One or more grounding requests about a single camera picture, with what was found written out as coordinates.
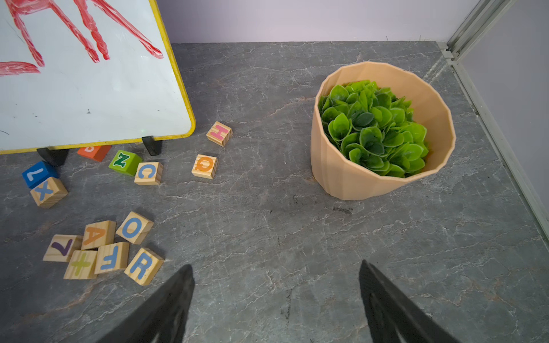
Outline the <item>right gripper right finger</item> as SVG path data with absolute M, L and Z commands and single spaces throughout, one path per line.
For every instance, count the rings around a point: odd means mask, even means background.
M 457 342 L 366 260 L 360 266 L 359 283 L 374 342 Z

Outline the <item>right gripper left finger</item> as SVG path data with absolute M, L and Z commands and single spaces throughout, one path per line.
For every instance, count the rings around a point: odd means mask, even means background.
M 182 342 L 195 281 L 189 264 L 180 268 L 100 342 Z

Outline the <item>wooden block blue R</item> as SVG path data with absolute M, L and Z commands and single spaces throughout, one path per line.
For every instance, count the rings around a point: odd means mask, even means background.
M 124 274 L 141 286 L 147 286 L 163 265 L 164 259 L 150 249 L 142 247 L 124 270 Z

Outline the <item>wooden block blue E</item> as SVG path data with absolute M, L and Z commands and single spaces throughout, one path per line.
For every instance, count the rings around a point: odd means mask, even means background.
M 96 274 L 125 270 L 128 265 L 130 243 L 119 242 L 98 248 L 95 266 Z

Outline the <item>wooden block orange A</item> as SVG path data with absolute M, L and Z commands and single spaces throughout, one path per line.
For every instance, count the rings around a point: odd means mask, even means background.
M 88 224 L 84 229 L 81 250 L 93 250 L 113 244 L 116 230 L 115 221 L 102 221 Z

